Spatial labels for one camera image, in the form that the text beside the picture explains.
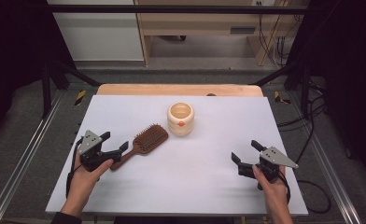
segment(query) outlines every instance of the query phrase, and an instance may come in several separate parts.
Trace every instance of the white cabinet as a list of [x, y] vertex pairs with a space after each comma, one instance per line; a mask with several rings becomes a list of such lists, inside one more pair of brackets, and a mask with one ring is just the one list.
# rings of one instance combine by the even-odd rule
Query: white cabinet
[[[133, 5], [131, 0], [48, 0], [65, 5]], [[74, 61], [143, 61], [133, 13], [54, 13]]]

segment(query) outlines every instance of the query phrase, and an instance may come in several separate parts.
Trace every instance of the sleeve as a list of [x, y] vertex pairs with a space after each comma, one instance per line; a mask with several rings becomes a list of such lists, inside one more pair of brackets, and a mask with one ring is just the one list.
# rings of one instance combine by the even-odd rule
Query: sleeve
[[78, 217], [69, 216], [64, 213], [56, 213], [51, 221], [51, 224], [81, 224], [81, 219]]

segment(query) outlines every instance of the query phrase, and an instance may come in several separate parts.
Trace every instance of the hairbrush handle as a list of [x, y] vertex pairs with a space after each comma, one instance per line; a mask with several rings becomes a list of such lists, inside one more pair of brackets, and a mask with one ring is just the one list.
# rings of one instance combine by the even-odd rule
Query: hairbrush handle
[[121, 157], [121, 161], [113, 163], [110, 166], [110, 170], [115, 171], [115, 170], [119, 169], [122, 166], [122, 164], [124, 164], [127, 160], [129, 160], [136, 153], [137, 153], [137, 150], [135, 150], [135, 148], [133, 148], [131, 151], [129, 151], [127, 154], [125, 154]]

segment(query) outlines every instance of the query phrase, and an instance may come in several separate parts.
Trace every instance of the cable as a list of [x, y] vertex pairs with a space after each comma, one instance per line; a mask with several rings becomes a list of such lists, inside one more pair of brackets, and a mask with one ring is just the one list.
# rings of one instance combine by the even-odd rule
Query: cable
[[306, 208], [309, 211], [311, 211], [313, 213], [317, 213], [317, 214], [326, 214], [326, 213], [328, 213], [331, 210], [331, 198], [329, 197], [329, 195], [326, 192], [326, 190], [324, 190], [321, 186], [319, 186], [318, 184], [313, 183], [311, 181], [307, 181], [307, 180], [297, 180], [297, 183], [305, 183], [305, 184], [310, 184], [312, 186], [317, 187], [318, 189], [320, 189], [323, 192], [323, 194], [326, 196], [326, 199], [328, 200], [328, 205], [327, 205], [326, 209], [323, 209], [323, 210], [315, 210], [313, 208], [310, 208], [310, 207], [306, 206]]
[[76, 169], [78, 169], [81, 165], [79, 165], [78, 168], [75, 169], [75, 163], [76, 163], [76, 154], [77, 154], [77, 149], [78, 146], [83, 142], [83, 137], [81, 137], [75, 145], [75, 149], [73, 150], [73, 156], [72, 156], [72, 166], [70, 167], [70, 173], [67, 175], [66, 178], [66, 198], [67, 195], [69, 194], [69, 190], [70, 190], [70, 183], [72, 182], [73, 179], [73, 175], [76, 171]]
[[[279, 20], [281, 19], [282, 15], [279, 15], [278, 18], [276, 19], [276, 22], [274, 24], [274, 27], [271, 29], [270, 31], [270, 36], [273, 36], [274, 34], [274, 31], [276, 29], [276, 25], [278, 24]], [[265, 37], [264, 37], [264, 33], [262, 32], [262, 14], [259, 14], [259, 40], [260, 40], [260, 44], [262, 46], [262, 48], [265, 50], [265, 53], [267, 54], [268, 56], [268, 59], [271, 61], [271, 63], [275, 64], [275, 65], [280, 65], [278, 64], [271, 56], [271, 53], [270, 53], [270, 48], [267, 44], [267, 41], [265, 40]]]
[[326, 89], [319, 87], [311, 78], [309, 78], [309, 88], [318, 95], [323, 94], [326, 91]]
[[297, 130], [297, 129], [301, 129], [302, 127], [305, 127], [309, 124], [309, 121], [307, 121], [305, 124], [302, 124], [301, 126], [299, 127], [295, 127], [295, 128], [292, 128], [292, 129], [286, 129], [286, 130], [279, 130], [280, 133], [285, 133], [285, 132], [291, 132], [291, 131], [294, 131], [294, 130]]
[[284, 175], [284, 174], [282, 174], [282, 172], [281, 172], [281, 171], [279, 171], [278, 178], [279, 178], [280, 180], [282, 180], [282, 182], [284, 183], [284, 185], [285, 185], [285, 187], [286, 187], [286, 189], [287, 189], [286, 198], [287, 198], [288, 203], [289, 203], [289, 201], [290, 201], [290, 197], [291, 197], [291, 194], [290, 194], [290, 186], [289, 186], [289, 184], [288, 184], [288, 181], [287, 181], [287, 179], [286, 179], [285, 175]]
[[303, 21], [303, 18], [301, 17], [301, 15], [294, 15], [294, 20]]
[[[313, 107], [313, 105], [314, 105], [314, 103], [317, 101], [317, 100], [319, 100], [319, 99], [321, 99], [321, 98], [323, 98], [323, 95], [319, 95], [317, 98], [315, 98], [313, 101], [312, 101], [312, 103], [311, 103], [311, 105], [310, 105], [310, 122], [311, 122], [311, 125], [312, 125], [312, 129], [311, 129], [311, 132], [310, 132], [310, 134], [309, 134], [309, 136], [308, 136], [308, 138], [307, 138], [307, 140], [306, 140], [306, 142], [305, 142], [305, 144], [304, 144], [304, 146], [303, 146], [303, 149], [302, 149], [302, 151], [301, 151], [301, 153], [300, 153], [300, 155], [299, 155], [299, 158], [296, 160], [296, 163], [298, 164], [299, 163], [299, 161], [300, 161], [300, 159], [301, 159], [301, 157], [303, 156], [303, 153], [305, 152], [305, 150], [306, 150], [306, 148], [307, 148], [307, 146], [308, 146], [308, 143], [309, 143], [309, 141], [311, 140], [311, 137], [312, 137], [312, 135], [313, 135], [313, 133], [314, 133], [314, 129], [315, 129], [315, 126], [314, 126], [314, 112], [316, 111], [316, 110], [313, 110], [312, 109], [312, 107]], [[322, 192], [323, 192], [323, 194], [325, 195], [325, 197], [326, 197], [326, 199], [327, 199], [327, 201], [328, 201], [328, 205], [327, 205], [327, 207], [326, 207], [326, 209], [323, 209], [323, 210], [316, 210], [316, 209], [313, 209], [313, 208], [311, 208], [311, 207], [308, 207], [308, 206], [306, 206], [306, 208], [309, 210], [309, 211], [311, 211], [311, 212], [313, 212], [313, 213], [317, 213], [317, 214], [326, 214], [326, 213], [328, 213], [330, 210], [331, 210], [331, 198], [330, 198], [330, 196], [328, 195], [328, 193], [326, 192], [326, 190], [324, 190], [321, 186], [319, 186], [318, 184], [316, 184], [316, 183], [313, 183], [313, 182], [311, 182], [311, 181], [307, 181], [307, 180], [297, 180], [297, 182], [298, 183], [306, 183], [306, 184], [310, 184], [310, 185], [313, 185], [313, 186], [315, 186], [315, 187], [317, 187], [318, 189], [320, 189]]]
[[[312, 101], [312, 103], [311, 103], [311, 105], [310, 105], [310, 111], [312, 111], [312, 106], [314, 105], [314, 103], [315, 103], [318, 99], [321, 99], [321, 98], [323, 98], [323, 95], [318, 96], [317, 98], [315, 98], [315, 99]], [[312, 138], [312, 135], [314, 134], [314, 129], [315, 129], [315, 125], [314, 125], [314, 116], [313, 116], [313, 113], [310, 113], [309, 115], [310, 115], [310, 121], [311, 121], [311, 126], [312, 126], [312, 128], [311, 128], [311, 132], [309, 133], [308, 138], [307, 138], [307, 140], [305, 141], [305, 144], [304, 144], [304, 146], [303, 146], [303, 148], [302, 148], [302, 151], [300, 152], [300, 155], [299, 155], [299, 157], [298, 157], [298, 158], [297, 158], [297, 160], [296, 160], [296, 164], [299, 164], [299, 161], [300, 161], [300, 159], [302, 158], [302, 156], [303, 156], [303, 154], [304, 154], [305, 150], [307, 149], [307, 146], [308, 146], [308, 144], [309, 144], [309, 141], [310, 141], [310, 140], [311, 140], [311, 138]]]
[[276, 58], [275, 58], [275, 47], [273, 47], [273, 59], [274, 59], [274, 62], [276, 62]]
[[[312, 113], [313, 114], [313, 116], [315, 117], [315, 116], [317, 116], [317, 115], [319, 115], [322, 111], [324, 111], [324, 108], [325, 108], [325, 104], [322, 104], [322, 105], [319, 105], [314, 111], [311, 111], [310, 113]], [[304, 117], [303, 116], [299, 116], [298, 118], [296, 118], [296, 119], [294, 119], [294, 120], [291, 120], [291, 121], [285, 121], [285, 122], [282, 122], [282, 123], [279, 123], [279, 124], [277, 124], [276, 126], [278, 127], [278, 128], [281, 128], [281, 127], [285, 127], [285, 126], [289, 126], [289, 125], [292, 125], [292, 124], [294, 124], [294, 123], [296, 123], [296, 122], [298, 122], [298, 121], [300, 121], [300, 120], [302, 120], [302, 119], [304, 119]]]
[[283, 49], [285, 47], [285, 37], [282, 37], [282, 41], [281, 41], [281, 54], [279, 55], [279, 57], [281, 58], [281, 64], [283, 64], [283, 59], [284, 59], [284, 55], [283, 55]]

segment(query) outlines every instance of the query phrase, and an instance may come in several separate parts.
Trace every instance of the metal bar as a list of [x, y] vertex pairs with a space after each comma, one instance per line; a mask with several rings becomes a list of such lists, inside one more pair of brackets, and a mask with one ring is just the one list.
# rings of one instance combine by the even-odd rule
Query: metal bar
[[71, 75], [78, 77], [79, 79], [87, 82], [88, 84], [92, 85], [93, 87], [99, 87], [104, 83], [98, 82], [93, 80], [90, 77], [85, 76], [84, 74], [80, 73], [78, 70], [71, 68], [61, 62], [55, 61], [54, 62], [59, 68], [61, 68], [62, 70], [64, 70], [66, 73], [70, 73]]
[[264, 86], [265, 84], [267, 84], [268, 82], [276, 79], [277, 77], [280, 77], [282, 75], [288, 74], [289, 72], [291, 72], [293, 69], [297, 68], [298, 63], [297, 62], [292, 62], [290, 64], [287, 64], [284, 67], [281, 67], [280, 69], [274, 71], [271, 75], [262, 78], [261, 80], [254, 82], [252, 84], [248, 84], [248, 85], [256, 85], [256, 86]]
[[6, 183], [5, 187], [3, 188], [2, 192], [0, 193], [0, 220], [3, 217], [3, 214], [6, 212], [6, 209], [14, 196], [15, 191], [18, 188], [18, 185], [21, 183], [21, 180], [33, 158], [35, 152], [37, 151], [38, 146], [40, 145], [41, 140], [43, 139], [44, 134], [46, 133], [54, 115], [57, 111], [61, 99], [64, 96], [64, 91], [54, 99], [54, 104], [52, 109], [49, 112], [49, 115], [42, 119], [37, 126], [37, 130], [35, 131], [31, 141], [29, 142], [28, 146], [26, 147], [25, 151], [23, 152], [20, 161], [18, 162], [17, 166], [15, 167], [13, 173], [11, 174], [8, 182]]
[[303, 117], [305, 119], [309, 118], [308, 114], [308, 94], [309, 94], [309, 79], [310, 79], [310, 69], [309, 65], [306, 64], [304, 67], [304, 73], [302, 75], [302, 101], [300, 107], [302, 109]]
[[[301, 114], [297, 92], [295, 92], [294, 94], [292, 92], [289, 92], [289, 95], [290, 99], [292, 99], [292, 103], [294, 104], [297, 112]], [[305, 125], [304, 127], [307, 133], [309, 134], [311, 127], [308, 127], [308, 125]], [[331, 162], [329, 161], [329, 158], [326, 155], [325, 150], [320, 144], [320, 141], [315, 133], [313, 133], [312, 135], [312, 140], [310, 144], [314, 148], [314, 154], [317, 158], [317, 162], [319, 163], [320, 169], [322, 170], [323, 175], [325, 176], [325, 179], [328, 182], [329, 188], [331, 189], [331, 193], [333, 194], [334, 199], [341, 210], [341, 214], [343, 215], [345, 222], [351, 224], [360, 224], [361, 221], [359, 215], [354, 205], [352, 204], [351, 200], [349, 199], [349, 196], [345, 191], [343, 183], [341, 182], [340, 178], [335, 172], [335, 169], [331, 165]]]
[[49, 86], [49, 71], [48, 65], [44, 63], [41, 69], [41, 83], [43, 87], [43, 116], [42, 119], [47, 117], [47, 114], [51, 110], [51, 92]]
[[60, 13], [202, 13], [202, 14], [281, 14], [321, 13], [310, 7], [233, 7], [233, 6], [136, 6], [136, 5], [27, 5], [29, 9]]

